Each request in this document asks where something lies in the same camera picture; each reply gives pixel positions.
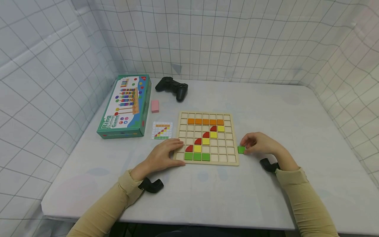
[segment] beige long-sleeve shirt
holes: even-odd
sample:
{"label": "beige long-sleeve shirt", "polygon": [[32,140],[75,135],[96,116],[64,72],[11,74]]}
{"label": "beige long-sleeve shirt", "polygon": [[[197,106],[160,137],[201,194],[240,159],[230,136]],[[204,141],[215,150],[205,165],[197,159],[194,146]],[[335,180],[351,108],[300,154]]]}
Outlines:
{"label": "beige long-sleeve shirt", "polygon": [[[276,176],[287,193],[303,237],[337,237],[337,231],[320,197],[307,180],[302,168],[297,171],[276,170]],[[93,204],[76,222],[67,237],[102,237],[132,205],[142,191],[142,181],[130,177],[126,171],[118,182]]]}

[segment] pink block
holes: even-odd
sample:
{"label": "pink block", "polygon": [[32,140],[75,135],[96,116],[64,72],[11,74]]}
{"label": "pink block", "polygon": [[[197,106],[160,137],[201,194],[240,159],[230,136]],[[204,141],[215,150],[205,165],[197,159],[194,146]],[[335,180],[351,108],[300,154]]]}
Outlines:
{"label": "pink block", "polygon": [[151,101],[151,112],[152,113],[158,113],[159,112],[159,101],[158,100],[152,100]]}

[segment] ring challenge game box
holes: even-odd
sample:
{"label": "ring challenge game box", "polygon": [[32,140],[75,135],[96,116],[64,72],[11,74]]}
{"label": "ring challenge game box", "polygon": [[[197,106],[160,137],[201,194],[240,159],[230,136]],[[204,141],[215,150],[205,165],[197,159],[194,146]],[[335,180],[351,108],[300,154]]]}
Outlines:
{"label": "ring challenge game box", "polygon": [[144,136],[150,93],[149,75],[119,75],[97,134],[103,139]]}

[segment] white tabletop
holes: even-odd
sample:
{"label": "white tabletop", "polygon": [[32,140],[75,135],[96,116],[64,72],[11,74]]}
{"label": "white tabletop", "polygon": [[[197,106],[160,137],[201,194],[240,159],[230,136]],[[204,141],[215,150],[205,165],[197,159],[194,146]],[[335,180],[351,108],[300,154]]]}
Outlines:
{"label": "white tabletop", "polygon": [[[46,216],[79,218],[127,169],[160,143],[153,121],[173,122],[180,110],[231,113],[237,143],[261,131],[282,143],[303,167],[340,233],[379,234],[379,191],[313,94],[304,86],[178,80],[184,102],[152,90],[160,112],[147,117],[145,136],[103,140],[96,133],[104,101],[42,201]],[[152,79],[153,87],[159,79]],[[294,229],[287,197],[259,159],[240,154],[239,166],[196,165],[151,176],[164,188],[144,193],[121,217],[125,222]]]}

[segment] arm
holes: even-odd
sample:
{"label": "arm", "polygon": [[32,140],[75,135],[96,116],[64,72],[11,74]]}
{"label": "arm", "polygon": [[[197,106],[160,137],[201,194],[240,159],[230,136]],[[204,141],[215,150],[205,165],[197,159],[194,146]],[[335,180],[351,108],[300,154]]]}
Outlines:
{"label": "arm", "polygon": [[291,154],[277,141],[257,132],[248,133],[241,141],[245,154],[273,154],[281,170],[276,170],[280,185],[288,195],[296,224],[303,237],[338,237],[333,221],[305,173]]}
{"label": "arm", "polygon": [[134,169],[126,171],[76,222],[67,237],[102,237],[112,228],[123,211],[142,194],[138,188],[150,173],[172,166],[184,166],[180,160],[171,160],[169,152],[183,146],[179,139],[168,139],[157,145],[149,156]]}

